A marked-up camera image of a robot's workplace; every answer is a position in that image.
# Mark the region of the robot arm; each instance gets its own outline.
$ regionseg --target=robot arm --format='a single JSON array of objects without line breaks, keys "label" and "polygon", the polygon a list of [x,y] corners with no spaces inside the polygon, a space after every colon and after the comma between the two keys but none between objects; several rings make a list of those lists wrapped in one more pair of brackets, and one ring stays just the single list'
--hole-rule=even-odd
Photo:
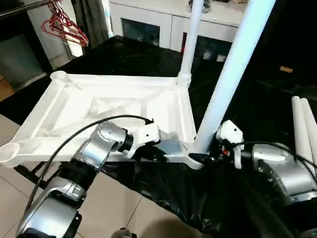
[{"label": "robot arm", "polygon": [[131,158],[138,148],[149,142],[159,142],[159,129],[155,123],[132,134],[112,122],[100,123],[26,210],[17,237],[74,237],[81,222],[77,210],[110,152],[120,151]]},{"label": "robot arm", "polygon": [[296,161],[285,145],[259,142],[245,148],[242,131],[230,120],[220,126],[216,138],[222,145],[239,144],[233,147],[231,156],[235,168],[241,169],[243,161],[252,161],[253,168],[268,177],[286,206],[317,197],[313,173]]}]

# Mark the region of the gray curtain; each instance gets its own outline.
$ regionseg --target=gray curtain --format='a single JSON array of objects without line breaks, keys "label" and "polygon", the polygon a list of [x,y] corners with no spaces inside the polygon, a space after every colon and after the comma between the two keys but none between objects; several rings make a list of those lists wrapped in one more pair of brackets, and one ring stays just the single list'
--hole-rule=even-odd
[{"label": "gray curtain", "polygon": [[89,39],[87,52],[108,39],[106,17],[101,0],[72,0],[77,25]]}]

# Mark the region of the black cable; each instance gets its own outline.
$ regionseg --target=black cable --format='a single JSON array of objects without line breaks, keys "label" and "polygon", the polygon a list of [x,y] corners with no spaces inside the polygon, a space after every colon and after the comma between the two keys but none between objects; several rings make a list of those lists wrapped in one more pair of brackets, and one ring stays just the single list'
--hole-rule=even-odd
[{"label": "black cable", "polygon": [[299,162],[301,162],[305,166],[305,168],[308,170],[308,172],[311,174],[311,176],[313,177],[313,179],[317,183],[317,178],[314,176],[313,172],[310,170],[310,168],[308,167],[308,165],[306,163],[312,165],[315,169],[317,169],[317,166],[313,162],[305,159],[304,157],[300,156],[299,154],[293,152],[292,150],[290,150],[290,149],[288,149],[288,148],[286,148],[286,147],[284,147],[282,145],[279,145],[279,144],[277,144],[275,142],[243,141],[243,142],[239,142],[239,143],[233,143],[233,144],[231,144],[231,146],[234,148],[234,147],[237,147],[239,145],[255,145],[255,144],[271,145],[271,146],[274,146],[276,148],[282,149],[282,150],[292,154],[294,156],[295,160],[298,160]]},{"label": "black cable", "polygon": [[56,157],[56,155],[59,153],[59,151],[69,142],[71,141],[75,136],[77,136],[78,134],[82,133],[84,130],[92,127],[92,126],[95,126],[99,123],[102,123],[102,122],[105,122],[105,121],[108,121],[108,120],[113,120],[113,119],[117,119],[117,118],[136,118],[136,119],[141,119],[141,120],[144,120],[146,124],[149,124],[151,123],[152,121],[147,119],[147,118],[144,118],[144,117],[141,117],[141,116],[135,116],[135,115],[119,115],[119,116],[112,116],[112,117],[108,117],[108,118],[104,118],[104,119],[101,119],[101,120],[97,120],[93,123],[90,123],[89,125],[81,128],[80,130],[78,130],[77,132],[75,132],[74,134],[72,134],[70,137],[68,137],[56,150],[55,152],[52,154],[52,156],[49,158],[49,160],[46,162],[45,164],[45,167],[43,168],[43,171],[39,177],[39,180],[37,181],[37,183],[35,184],[33,190],[32,190],[32,193],[29,197],[29,200],[28,200],[28,203],[26,205],[26,208],[25,208],[25,211],[28,210],[30,208],[30,206],[32,205],[32,201],[33,201],[33,198],[35,196],[35,193],[36,191],[38,190],[39,186],[40,186],[40,183],[41,181],[43,180],[46,172],[48,171],[53,159]]}]

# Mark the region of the glass cabinet door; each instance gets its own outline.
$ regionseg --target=glass cabinet door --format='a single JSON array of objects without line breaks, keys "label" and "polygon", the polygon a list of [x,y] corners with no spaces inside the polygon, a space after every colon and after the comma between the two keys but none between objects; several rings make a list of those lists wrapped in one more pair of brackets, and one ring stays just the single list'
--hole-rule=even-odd
[{"label": "glass cabinet door", "polygon": [[[184,52],[190,19],[173,16],[170,48]],[[238,28],[201,21],[195,56],[205,60],[225,61]]]},{"label": "glass cabinet door", "polygon": [[172,15],[116,3],[110,10],[114,35],[170,47]]},{"label": "glass cabinet door", "polygon": [[122,18],[123,36],[159,46],[159,26]]},{"label": "glass cabinet door", "polygon": [[[181,48],[182,53],[184,53],[186,38],[187,33],[184,32]],[[231,44],[231,42],[227,41],[198,36],[195,48],[195,57],[200,57],[205,60],[223,62],[229,54]]]}]

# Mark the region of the white pole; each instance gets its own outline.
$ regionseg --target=white pole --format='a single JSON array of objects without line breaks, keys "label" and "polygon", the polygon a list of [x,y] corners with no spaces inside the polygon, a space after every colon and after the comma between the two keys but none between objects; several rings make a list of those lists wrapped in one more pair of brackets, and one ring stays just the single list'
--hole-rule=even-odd
[{"label": "white pole", "polygon": [[104,13],[106,17],[106,24],[108,29],[108,36],[109,38],[113,37],[112,25],[111,25],[111,18],[110,18],[110,3],[109,0],[102,0],[102,4],[104,7]]},{"label": "white pole", "polygon": [[193,0],[190,27],[186,38],[182,66],[177,80],[178,83],[186,84],[187,87],[189,87],[189,84],[192,81],[191,69],[196,48],[200,19],[202,18],[203,14],[203,7],[204,0]]},{"label": "white pole", "polygon": [[245,16],[232,43],[218,83],[190,151],[208,153],[244,70],[257,45],[275,0],[249,0]]},{"label": "white pole", "polygon": [[[294,135],[296,153],[313,162],[312,151],[308,139],[308,133],[305,124],[305,117],[301,99],[297,96],[292,97]],[[307,164],[313,174],[315,174],[314,167]]]},{"label": "white pole", "polygon": [[314,118],[311,107],[309,106],[308,100],[306,98],[301,99],[305,124],[307,128],[309,143],[311,146],[311,151],[313,155],[313,160],[315,165],[317,165],[317,124]]}]

